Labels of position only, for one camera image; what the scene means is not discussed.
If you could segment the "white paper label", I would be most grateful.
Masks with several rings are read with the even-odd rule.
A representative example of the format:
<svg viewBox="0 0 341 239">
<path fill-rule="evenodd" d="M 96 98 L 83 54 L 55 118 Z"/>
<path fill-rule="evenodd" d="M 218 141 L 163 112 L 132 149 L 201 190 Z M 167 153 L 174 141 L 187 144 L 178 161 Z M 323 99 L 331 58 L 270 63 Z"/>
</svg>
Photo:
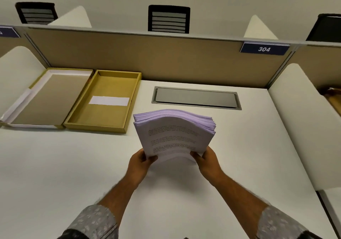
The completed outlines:
<svg viewBox="0 0 341 239">
<path fill-rule="evenodd" d="M 128 106 L 129 97 L 92 96 L 89 104 L 107 106 Z"/>
</svg>

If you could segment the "blue number sign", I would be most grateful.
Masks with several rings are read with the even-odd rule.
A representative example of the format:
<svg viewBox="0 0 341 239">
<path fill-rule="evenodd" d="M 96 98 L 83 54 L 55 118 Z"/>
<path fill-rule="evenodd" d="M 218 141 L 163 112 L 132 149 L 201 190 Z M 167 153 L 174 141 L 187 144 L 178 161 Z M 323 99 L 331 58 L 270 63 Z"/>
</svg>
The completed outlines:
<svg viewBox="0 0 341 239">
<path fill-rule="evenodd" d="M 289 44 L 244 42 L 241 46 L 240 53 L 283 56 L 289 48 Z"/>
<path fill-rule="evenodd" d="M 0 26 L 0 38 L 21 38 L 19 33 L 12 26 Z"/>
</svg>

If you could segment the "beige desk partition panel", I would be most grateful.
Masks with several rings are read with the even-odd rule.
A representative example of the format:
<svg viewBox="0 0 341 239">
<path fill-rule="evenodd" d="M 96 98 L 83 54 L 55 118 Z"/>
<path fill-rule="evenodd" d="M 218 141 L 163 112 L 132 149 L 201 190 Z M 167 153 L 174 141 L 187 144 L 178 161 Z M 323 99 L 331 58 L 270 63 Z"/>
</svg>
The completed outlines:
<svg viewBox="0 0 341 239">
<path fill-rule="evenodd" d="M 265 88 L 283 56 L 240 53 L 243 41 L 26 27 L 51 67 L 141 72 L 144 80 Z"/>
</svg>

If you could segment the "black mesh office chair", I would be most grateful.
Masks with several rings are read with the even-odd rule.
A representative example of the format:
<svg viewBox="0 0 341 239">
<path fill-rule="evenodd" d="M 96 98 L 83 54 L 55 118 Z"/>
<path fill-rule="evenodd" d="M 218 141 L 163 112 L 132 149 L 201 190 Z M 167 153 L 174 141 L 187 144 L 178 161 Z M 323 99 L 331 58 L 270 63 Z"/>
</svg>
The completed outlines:
<svg viewBox="0 0 341 239">
<path fill-rule="evenodd" d="M 48 25 L 58 19 L 54 3 L 17 2 L 15 8 L 23 24 Z"/>
<path fill-rule="evenodd" d="M 189 34 L 190 7 L 149 5 L 148 31 Z"/>
</svg>

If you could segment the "white side divider panel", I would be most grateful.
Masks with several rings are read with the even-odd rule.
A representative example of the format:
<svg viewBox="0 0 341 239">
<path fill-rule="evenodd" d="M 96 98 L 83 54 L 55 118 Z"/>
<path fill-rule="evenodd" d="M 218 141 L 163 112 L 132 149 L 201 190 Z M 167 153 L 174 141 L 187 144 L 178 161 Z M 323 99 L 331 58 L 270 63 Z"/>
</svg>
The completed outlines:
<svg viewBox="0 0 341 239">
<path fill-rule="evenodd" d="M 27 48 L 17 46 L 0 57 L 0 122 L 5 122 L 46 70 Z"/>
<path fill-rule="evenodd" d="M 83 6 L 77 6 L 63 16 L 48 24 L 49 26 L 66 26 L 92 28 L 87 12 Z"/>
<path fill-rule="evenodd" d="M 244 38 L 278 40 L 276 35 L 257 15 L 251 17 Z"/>
<path fill-rule="evenodd" d="M 341 188 L 341 116 L 296 63 L 268 92 L 314 189 Z"/>
</svg>

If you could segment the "person's right forearm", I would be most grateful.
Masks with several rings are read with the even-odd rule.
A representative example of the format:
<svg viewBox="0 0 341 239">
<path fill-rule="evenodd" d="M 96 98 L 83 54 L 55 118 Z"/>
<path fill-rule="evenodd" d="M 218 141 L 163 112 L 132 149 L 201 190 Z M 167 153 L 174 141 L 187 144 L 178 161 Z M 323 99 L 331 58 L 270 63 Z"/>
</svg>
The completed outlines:
<svg viewBox="0 0 341 239">
<path fill-rule="evenodd" d="M 322 239 L 224 173 L 218 175 L 214 186 L 249 239 Z"/>
</svg>

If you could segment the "yellow cardboard box lid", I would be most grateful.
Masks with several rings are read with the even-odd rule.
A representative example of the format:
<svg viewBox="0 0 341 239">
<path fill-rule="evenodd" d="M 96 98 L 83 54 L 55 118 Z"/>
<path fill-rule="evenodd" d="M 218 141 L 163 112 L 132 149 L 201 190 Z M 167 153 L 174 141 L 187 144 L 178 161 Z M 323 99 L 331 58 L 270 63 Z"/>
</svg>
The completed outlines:
<svg viewBox="0 0 341 239">
<path fill-rule="evenodd" d="M 65 129 L 64 122 L 93 76 L 91 69 L 47 68 L 0 116 L 12 128 Z"/>
</svg>

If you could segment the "stack of printed paper sheets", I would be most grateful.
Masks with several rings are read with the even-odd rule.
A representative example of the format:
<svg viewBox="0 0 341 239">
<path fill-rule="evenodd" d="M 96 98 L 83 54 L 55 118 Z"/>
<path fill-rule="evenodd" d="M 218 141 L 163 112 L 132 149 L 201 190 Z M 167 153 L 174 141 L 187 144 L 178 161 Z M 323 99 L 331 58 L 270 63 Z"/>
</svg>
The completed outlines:
<svg viewBox="0 0 341 239">
<path fill-rule="evenodd" d="M 161 109 L 133 115 L 134 127 L 146 158 L 158 156 L 163 162 L 184 157 L 190 152 L 202 156 L 215 135 L 212 117 L 179 109 Z"/>
</svg>

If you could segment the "person's right hand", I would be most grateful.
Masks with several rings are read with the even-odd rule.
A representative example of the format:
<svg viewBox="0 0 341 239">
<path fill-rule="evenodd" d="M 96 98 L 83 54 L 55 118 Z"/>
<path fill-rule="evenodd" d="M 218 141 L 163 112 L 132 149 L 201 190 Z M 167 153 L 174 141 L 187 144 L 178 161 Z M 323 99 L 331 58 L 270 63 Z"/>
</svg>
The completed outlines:
<svg viewBox="0 0 341 239">
<path fill-rule="evenodd" d="M 217 187 L 225 177 L 218 158 L 209 146 L 202 154 L 202 157 L 204 158 L 204 162 L 197 163 L 199 171 L 212 186 Z"/>
</svg>

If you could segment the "person's left forearm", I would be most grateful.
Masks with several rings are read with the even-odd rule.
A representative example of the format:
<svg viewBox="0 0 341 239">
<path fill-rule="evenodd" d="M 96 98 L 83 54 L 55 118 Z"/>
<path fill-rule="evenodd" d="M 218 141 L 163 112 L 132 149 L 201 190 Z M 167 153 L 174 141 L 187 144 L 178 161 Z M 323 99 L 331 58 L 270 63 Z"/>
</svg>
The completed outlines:
<svg viewBox="0 0 341 239">
<path fill-rule="evenodd" d="M 84 208 L 57 239 L 118 239 L 119 226 L 138 183 L 125 176 L 97 204 Z"/>
</svg>

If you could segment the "yellow cardboard box base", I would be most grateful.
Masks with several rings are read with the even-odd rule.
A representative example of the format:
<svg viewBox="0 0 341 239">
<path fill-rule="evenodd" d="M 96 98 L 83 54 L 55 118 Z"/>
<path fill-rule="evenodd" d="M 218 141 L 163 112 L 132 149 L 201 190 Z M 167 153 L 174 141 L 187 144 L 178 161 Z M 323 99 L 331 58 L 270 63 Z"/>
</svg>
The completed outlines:
<svg viewBox="0 0 341 239">
<path fill-rule="evenodd" d="M 96 70 L 64 122 L 68 129 L 127 132 L 141 72 Z"/>
</svg>

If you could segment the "person's left hand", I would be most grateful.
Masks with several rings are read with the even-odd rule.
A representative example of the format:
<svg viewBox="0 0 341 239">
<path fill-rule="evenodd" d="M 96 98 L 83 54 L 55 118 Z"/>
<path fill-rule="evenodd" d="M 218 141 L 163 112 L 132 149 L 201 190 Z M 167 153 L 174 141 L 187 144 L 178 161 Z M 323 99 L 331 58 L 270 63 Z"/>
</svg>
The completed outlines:
<svg viewBox="0 0 341 239">
<path fill-rule="evenodd" d="M 137 151 L 131 156 L 128 168 L 125 174 L 125 179 L 134 188 L 140 185 L 143 179 L 146 177 L 147 172 L 151 165 L 145 165 L 145 161 L 148 157 L 146 156 L 143 148 Z"/>
</svg>

